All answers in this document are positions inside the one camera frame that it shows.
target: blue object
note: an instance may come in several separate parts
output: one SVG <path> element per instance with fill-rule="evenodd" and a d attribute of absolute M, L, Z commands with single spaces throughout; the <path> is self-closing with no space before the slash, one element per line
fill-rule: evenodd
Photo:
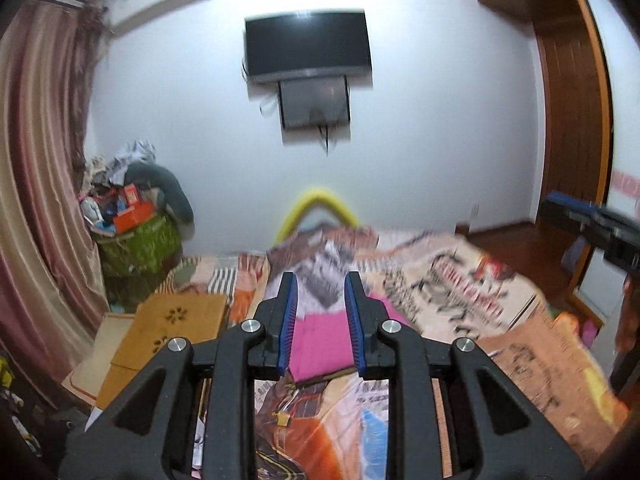
<path fill-rule="evenodd" d="M 347 321 L 349 322 L 349 334 L 351 336 L 351 350 L 353 351 L 353 363 L 362 377 L 365 371 L 364 360 L 364 332 L 360 324 L 358 306 L 353 295 L 353 286 L 349 275 L 344 279 L 344 305 L 347 311 Z"/>
<path fill-rule="evenodd" d="M 593 202 L 580 200 L 579 198 L 567 195 L 565 193 L 560 193 L 559 191 L 552 191 L 546 196 L 546 199 L 549 200 L 549 202 L 568 207 L 575 212 L 584 213 L 585 215 L 595 213 L 599 209 L 598 206 Z"/>
<path fill-rule="evenodd" d="M 116 232 L 116 226 L 113 224 L 113 222 L 110 224 L 105 224 L 103 221 L 99 221 L 95 223 L 95 226 L 99 227 L 103 231 L 109 231 L 111 233 Z"/>
<path fill-rule="evenodd" d="M 364 479 L 385 480 L 386 435 L 389 425 L 371 410 L 362 410 L 362 455 L 364 457 Z"/>
<path fill-rule="evenodd" d="M 278 370 L 280 375 L 284 376 L 289 366 L 289 357 L 291 355 L 291 344 L 293 342 L 293 329 L 296 324 L 296 312 L 298 311 L 298 279 L 294 274 L 289 286 L 289 294 L 287 296 L 287 305 L 284 310 L 284 318 L 282 319 L 282 328 L 280 329 L 280 348 L 278 352 Z"/>
<path fill-rule="evenodd" d="M 109 312 L 114 312 L 116 314 L 124 314 L 126 313 L 126 311 L 124 310 L 124 307 L 115 303 L 111 303 L 109 305 Z"/>

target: yellow pool noodle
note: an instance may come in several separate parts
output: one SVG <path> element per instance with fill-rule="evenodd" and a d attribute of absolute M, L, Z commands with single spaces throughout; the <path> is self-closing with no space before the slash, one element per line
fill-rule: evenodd
<path fill-rule="evenodd" d="M 343 225 L 355 227 L 359 224 L 358 219 L 350 209 L 331 191 L 321 187 L 313 187 L 302 194 L 284 219 L 282 227 L 276 236 L 276 243 L 279 244 L 286 240 L 296 230 L 305 213 L 318 204 L 333 212 Z"/>

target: flower cutout pattern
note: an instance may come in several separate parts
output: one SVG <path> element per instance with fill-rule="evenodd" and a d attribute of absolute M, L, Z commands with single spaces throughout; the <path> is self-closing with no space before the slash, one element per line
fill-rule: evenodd
<path fill-rule="evenodd" d="M 156 339 L 154 341 L 154 354 L 156 352 L 158 352 L 158 350 L 161 349 L 165 345 L 167 340 L 168 340 L 168 337 L 163 335 L 160 339 Z"/>
<path fill-rule="evenodd" d="M 187 309 L 182 308 L 181 306 L 177 308 L 172 308 L 164 317 L 169 323 L 175 325 L 178 321 L 184 321 L 187 319 Z"/>

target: metal screw head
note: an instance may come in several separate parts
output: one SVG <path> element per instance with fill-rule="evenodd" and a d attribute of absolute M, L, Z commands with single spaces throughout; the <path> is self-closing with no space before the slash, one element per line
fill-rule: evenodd
<path fill-rule="evenodd" d="M 167 346 L 171 352 L 182 352 L 187 346 L 187 340 L 183 337 L 174 337 Z"/>
<path fill-rule="evenodd" d="M 382 330 L 385 332 L 389 332 L 390 334 L 395 334 L 396 332 L 400 332 L 402 325 L 398 323 L 395 319 L 387 319 L 382 323 Z"/>
<path fill-rule="evenodd" d="M 242 325 L 240 326 L 245 332 L 258 332 L 258 330 L 260 330 L 260 321 L 258 321 L 257 319 L 247 319 L 243 321 Z"/>
<path fill-rule="evenodd" d="M 456 346 L 463 352 L 471 352 L 476 347 L 476 343 L 468 337 L 461 337 L 456 341 Z"/>

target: pink cloth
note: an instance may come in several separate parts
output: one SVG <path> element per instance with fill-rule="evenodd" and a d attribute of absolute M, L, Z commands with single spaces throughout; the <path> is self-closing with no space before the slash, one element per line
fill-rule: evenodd
<path fill-rule="evenodd" d="M 387 298 L 372 295 L 384 303 L 391 319 L 408 325 Z M 289 371 L 296 382 L 332 374 L 353 366 L 347 313 L 307 314 L 297 319 L 293 330 Z"/>

